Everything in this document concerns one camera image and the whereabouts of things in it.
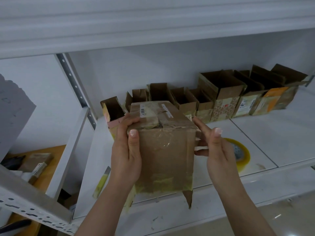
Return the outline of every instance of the forearm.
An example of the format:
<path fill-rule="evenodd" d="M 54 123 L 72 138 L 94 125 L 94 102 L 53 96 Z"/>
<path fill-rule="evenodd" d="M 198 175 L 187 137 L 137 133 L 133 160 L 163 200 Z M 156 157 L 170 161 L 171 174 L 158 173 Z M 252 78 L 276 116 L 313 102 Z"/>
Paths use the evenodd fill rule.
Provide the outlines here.
<path fill-rule="evenodd" d="M 235 236 L 276 236 L 243 187 L 235 195 L 219 195 Z"/>
<path fill-rule="evenodd" d="M 128 194 L 128 189 L 121 190 L 109 180 L 76 236 L 113 236 Z"/>

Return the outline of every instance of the tiled floor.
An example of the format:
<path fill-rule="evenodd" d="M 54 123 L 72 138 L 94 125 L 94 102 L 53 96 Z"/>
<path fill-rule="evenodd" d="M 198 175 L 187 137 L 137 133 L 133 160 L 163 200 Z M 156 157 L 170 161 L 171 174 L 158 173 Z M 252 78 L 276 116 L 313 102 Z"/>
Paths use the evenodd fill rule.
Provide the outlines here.
<path fill-rule="evenodd" d="M 259 208 L 278 236 L 315 235 L 315 192 Z M 166 236 L 234 236 L 227 218 L 176 231 Z"/>

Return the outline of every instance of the manicured nail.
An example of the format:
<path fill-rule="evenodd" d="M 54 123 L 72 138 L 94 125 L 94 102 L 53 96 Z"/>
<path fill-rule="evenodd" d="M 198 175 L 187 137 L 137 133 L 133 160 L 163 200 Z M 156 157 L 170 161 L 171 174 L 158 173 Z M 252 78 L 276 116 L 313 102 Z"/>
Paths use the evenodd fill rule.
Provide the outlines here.
<path fill-rule="evenodd" d="M 220 127 L 215 128 L 215 137 L 219 137 L 222 134 L 222 129 Z"/>
<path fill-rule="evenodd" d="M 135 138 L 137 136 L 137 130 L 136 129 L 131 129 L 130 132 L 129 132 L 129 135 L 132 138 Z"/>

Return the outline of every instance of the yellow tape roll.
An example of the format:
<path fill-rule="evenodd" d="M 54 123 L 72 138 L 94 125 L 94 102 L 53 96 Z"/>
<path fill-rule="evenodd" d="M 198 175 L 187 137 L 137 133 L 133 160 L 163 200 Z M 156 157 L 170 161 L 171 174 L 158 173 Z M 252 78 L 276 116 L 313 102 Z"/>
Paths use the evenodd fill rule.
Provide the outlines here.
<path fill-rule="evenodd" d="M 236 166 L 238 172 L 241 172 L 244 170 L 245 166 L 250 162 L 250 151 L 240 142 L 230 139 L 230 138 L 225 138 L 228 142 L 234 144 L 235 146 L 239 147 L 243 153 L 242 159 L 236 160 Z"/>

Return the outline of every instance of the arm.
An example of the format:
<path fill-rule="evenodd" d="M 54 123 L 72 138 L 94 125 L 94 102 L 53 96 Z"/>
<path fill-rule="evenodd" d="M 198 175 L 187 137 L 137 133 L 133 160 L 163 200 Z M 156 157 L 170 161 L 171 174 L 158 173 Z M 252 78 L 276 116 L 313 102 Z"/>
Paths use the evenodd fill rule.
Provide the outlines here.
<path fill-rule="evenodd" d="M 129 114 L 119 124 L 112 147 L 112 171 L 108 184 L 80 225 L 76 236 L 113 236 L 128 194 L 138 180 L 141 171 L 139 133 L 127 127 L 138 122 L 139 117 Z"/>
<path fill-rule="evenodd" d="M 203 133 L 199 146 L 208 146 L 208 149 L 196 151 L 195 154 L 208 156 L 209 176 L 235 236 L 276 236 L 246 193 L 238 175 L 234 148 L 221 137 L 222 130 L 211 130 L 198 118 L 193 118 L 193 121 Z"/>

